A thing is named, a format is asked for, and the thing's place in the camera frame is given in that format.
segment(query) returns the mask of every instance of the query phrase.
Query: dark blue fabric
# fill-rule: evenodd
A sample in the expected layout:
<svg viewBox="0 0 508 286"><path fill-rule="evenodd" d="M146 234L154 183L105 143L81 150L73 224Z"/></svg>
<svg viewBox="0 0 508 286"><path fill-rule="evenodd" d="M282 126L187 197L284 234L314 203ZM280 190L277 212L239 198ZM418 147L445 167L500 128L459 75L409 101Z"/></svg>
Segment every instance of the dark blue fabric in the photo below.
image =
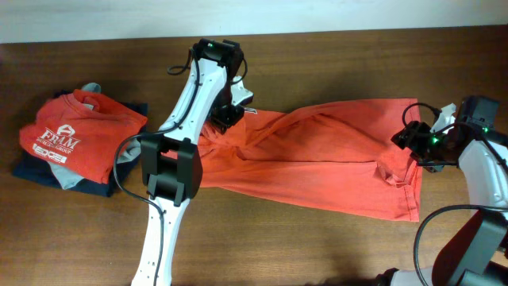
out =
<svg viewBox="0 0 508 286"><path fill-rule="evenodd" d="M144 116L148 114L147 103L132 104L122 102L121 104ZM119 164L117 166L118 179L121 182L123 182L125 178L127 178L127 176L129 175L129 173L134 169L134 167L136 167L136 164L139 161L139 159L140 157L130 162ZM25 150L23 150L21 162L13 170L13 175L18 178L36 182L47 187L62 188L58 180L53 175L53 172L51 171L48 162L30 155ZM116 186L117 184L114 180L113 173L111 172L110 182L108 184L99 184L91 180L83 179L79 181L79 183L77 183L74 187L69 188L69 190L81 191L87 194L102 195L109 197L113 194Z"/></svg>

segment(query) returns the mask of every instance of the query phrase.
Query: wooden table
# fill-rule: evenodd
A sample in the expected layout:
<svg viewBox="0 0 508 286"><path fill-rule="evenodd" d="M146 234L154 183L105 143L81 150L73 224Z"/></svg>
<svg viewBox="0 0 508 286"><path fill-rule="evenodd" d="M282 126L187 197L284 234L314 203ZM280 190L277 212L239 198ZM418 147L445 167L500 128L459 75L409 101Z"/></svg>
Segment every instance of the wooden table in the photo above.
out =
<svg viewBox="0 0 508 286"><path fill-rule="evenodd" d="M418 98L459 105L466 95L502 101L508 132L508 27L405 29L228 37L248 59L255 108L290 112L346 99ZM54 91L97 82L123 102L149 102L149 129L170 114L187 76L168 76L198 38L0 45L0 284L127 285L136 272L148 207L123 193L106 199L41 187L10 175L18 130ZM428 111L422 116L430 121ZM127 179L144 193L140 168ZM421 218L467 203L461 171L425 173ZM469 213L442 215L421 242L421 263ZM181 225L174 285L304 285L412 269L417 223L386 222L202 189Z"/></svg>

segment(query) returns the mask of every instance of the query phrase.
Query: white logo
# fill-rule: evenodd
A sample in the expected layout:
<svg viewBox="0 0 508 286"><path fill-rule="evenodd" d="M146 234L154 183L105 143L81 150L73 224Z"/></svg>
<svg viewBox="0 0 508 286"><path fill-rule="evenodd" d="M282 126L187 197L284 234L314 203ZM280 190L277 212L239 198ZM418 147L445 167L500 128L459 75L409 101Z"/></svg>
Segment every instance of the white logo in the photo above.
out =
<svg viewBox="0 0 508 286"><path fill-rule="evenodd" d="M33 151L35 151L37 155L54 160L56 163L65 163L67 160L65 156L54 153L53 151L48 151L40 146L37 146L35 143L33 143Z"/></svg>
<svg viewBox="0 0 508 286"><path fill-rule="evenodd" d="M72 137L74 133L74 129L68 124L60 126L56 133L46 128L46 132L38 137L37 141L42 145L70 154L74 150L74 147L81 141Z"/></svg>

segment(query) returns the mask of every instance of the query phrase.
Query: white wall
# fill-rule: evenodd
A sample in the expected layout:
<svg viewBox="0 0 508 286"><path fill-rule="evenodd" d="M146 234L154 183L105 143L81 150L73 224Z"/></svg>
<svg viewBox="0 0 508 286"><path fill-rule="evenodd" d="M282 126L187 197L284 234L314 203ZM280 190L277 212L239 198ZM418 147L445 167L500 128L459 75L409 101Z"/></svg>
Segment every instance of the white wall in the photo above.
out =
<svg viewBox="0 0 508 286"><path fill-rule="evenodd" d="M0 42L508 23L508 0L0 0Z"/></svg>

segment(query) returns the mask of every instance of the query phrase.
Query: red fabric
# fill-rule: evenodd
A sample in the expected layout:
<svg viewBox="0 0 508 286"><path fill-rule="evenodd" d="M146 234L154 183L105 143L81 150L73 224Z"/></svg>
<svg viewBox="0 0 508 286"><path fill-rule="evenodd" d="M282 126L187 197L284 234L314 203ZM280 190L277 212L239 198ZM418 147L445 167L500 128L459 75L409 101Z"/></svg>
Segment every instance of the red fabric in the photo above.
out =
<svg viewBox="0 0 508 286"><path fill-rule="evenodd" d="M20 144L35 157L107 184L117 147L146 121L105 95L75 90L44 104L35 123L20 130Z"/></svg>
<svg viewBox="0 0 508 286"><path fill-rule="evenodd" d="M421 168L391 137L416 99L368 99L258 110L225 135L204 126L202 187L304 207L418 221ZM417 108L407 121L419 120Z"/></svg>

